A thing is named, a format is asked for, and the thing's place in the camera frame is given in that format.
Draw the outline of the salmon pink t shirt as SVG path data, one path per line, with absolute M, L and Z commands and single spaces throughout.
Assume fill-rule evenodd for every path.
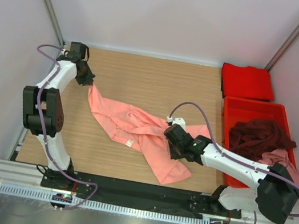
M 95 85 L 88 89 L 88 102 L 95 120 L 109 138 L 141 152 L 160 184 L 191 177 L 185 165 L 170 157 L 164 136 L 168 125 L 164 119 L 127 103 L 104 98 Z

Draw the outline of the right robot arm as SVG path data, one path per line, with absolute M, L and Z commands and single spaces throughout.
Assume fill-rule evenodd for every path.
M 209 200 L 215 214 L 227 210 L 256 211 L 276 224 L 284 224 L 299 199 L 298 186 L 282 164 L 254 162 L 224 149 L 202 135 L 192 137 L 180 125 L 169 126 L 164 135 L 173 159 L 208 166 L 242 182 L 244 188 L 222 186 Z

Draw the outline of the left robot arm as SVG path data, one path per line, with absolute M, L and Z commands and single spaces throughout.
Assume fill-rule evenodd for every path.
M 72 42 L 69 50 L 44 44 L 37 51 L 52 61 L 54 67 L 38 84 L 23 89 L 23 126 L 41 143 L 48 169 L 58 172 L 54 178 L 56 184 L 67 190 L 75 183 L 75 177 L 61 134 L 64 126 L 61 94 L 73 80 L 79 86 L 93 85 L 95 75 L 88 65 L 90 51 L 81 42 Z

